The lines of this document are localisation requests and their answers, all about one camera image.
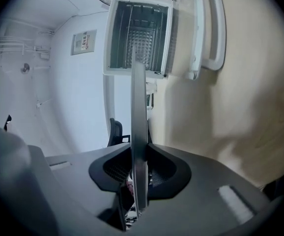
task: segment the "cable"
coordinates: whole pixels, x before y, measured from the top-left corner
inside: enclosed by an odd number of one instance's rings
[[[91,13],[91,14],[87,14],[87,15],[75,15],[75,16],[71,16],[71,17],[68,18],[57,30],[55,30],[55,33],[54,33],[54,34],[56,34],[56,33],[61,29],[61,27],[63,27],[63,26],[65,25],[65,23],[67,23],[71,18],[90,16],[90,15],[94,15],[94,14],[98,14],[98,13],[105,13],[105,12],[108,12],[108,11],[99,11],[99,12],[95,12],[95,13]]]

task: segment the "pipe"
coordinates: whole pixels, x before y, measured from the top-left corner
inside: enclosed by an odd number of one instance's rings
[[[22,37],[14,37],[14,36],[0,36],[2,39],[8,39],[8,40],[22,40],[22,41],[34,41],[35,39],[31,38],[22,38]]]
[[[31,24],[29,24],[29,23],[25,23],[25,22],[23,22],[23,21],[16,20],[16,19],[11,19],[11,18],[2,18],[2,20],[12,21],[12,22],[15,22],[15,23],[18,23],[18,24],[22,24],[22,25],[30,26],[30,27],[37,28],[37,29],[43,29],[43,30],[46,30],[46,31],[48,31],[48,32],[54,32],[54,31],[53,31],[53,30],[51,30],[51,29],[47,29],[47,28],[43,28],[43,27],[39,27],[39,26],[35,26],[35,25],[31,25]]]
[[[36,67],[33,67],[34,70],[40,70],[40,69],[50,69],[50,66],[36,66]]]
[[[55,32],[45,32],[45,31],[40,31],[38,34],[48,34],[50,36],[53,36]]]
[[[10,44],[10,46],[23,46],[23,44]],[[19,47],[7,47],[7,48],[4,48],[4,47],[1,47],[0,50],[4,50],[4,49],[10,49],[10,50],[18,50],[20,49]],[[40,49],[40,48],[34,48],[34,49],[31,49],[31,47],[28,47],[28,48],[25,48],[26,51],[31,51],[31,52],[34,52],[34,51],[38,51],[38,52],[45,52],[45,53],[50,53],[50,50],[47,50],[47,49]]]
[[[0,43],[1,45],[5,45],[5,46],[24,46],[24,43],[20,44],[20,43]]]
[[[21,52],[21,51],[23,51],[23,49],[22,48],[2,48],[2,49],[0,49],[0,52]],[[26,52],[33,52],[33,53],[43,53],[43,54],[50,54],[50,52],[42,52],[42,51],[34,51],[34,50],[27,50],[27,49],[24,49],[24,51],[26,51]]]
[[[34,46],[34,50],[50,52],[50,49]]]
[[[0,39],[0,42],[17,42],[17,43],[23,43],[23,40],[18,40],[18,39]]]

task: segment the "chair backrest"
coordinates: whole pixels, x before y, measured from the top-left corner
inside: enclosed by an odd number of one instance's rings
[[[111,133],[107,147],[114,146],[122,143],[122,124],[114,118],[110,118]]]

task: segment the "gray plastic surface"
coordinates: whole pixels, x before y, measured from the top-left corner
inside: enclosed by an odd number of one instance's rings
[[[71,165],[62,169],[53,170],[55,178],[67,194],[85,209],[97,216],[105,209],[113,207],[116,194],[102,191],[89,177],[88,168],[97,158],[113,152],[115,149],[127,147],[129,144],[119,144],[112,147],[90,152],[46,157],[49,165],[61,162],[70,162]]]
[[[280,202],[269,203],[258,189],[217,161],[170,147],[150,146],[187,162],[192,176],[174,198],[150,201],[127,235],[250,235]],[[28,147],[17,136],[0,129],[0,197],[17,220],[38,234],[123,234],[94,216],[100,210],[111,208],[110,200],[115,193],[105,195],[90,183],[88,172],[84,172],[92,159],[112,152],[115,147],[46,161],[40,148]],[[48,164],[62,159],[68,159],[72,166],[55,170],[54,174]],[[251,220],[239,226],[218,193],[217,189],[223,185],[234,187],[255,212]],[[87,194],[90,205],[85,204]]]
[[[133,193],[137,210],[147,207],[147,116],[145,65],[136,60],[133,46],[131,69],[131,156]]]

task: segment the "white handle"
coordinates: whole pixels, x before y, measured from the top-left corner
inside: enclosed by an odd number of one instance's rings
[[[203,50],[205,45],[205,9],[203,0],[195,0],[195,32],[192,46],[192,56],[189,79],[196,79],[200,73]]]
[[[222,0],[210,0],[212,15],[212,47],[209,59],[203,59],[204,68],[217,71],[222,68],[226,50],[226,21]]]

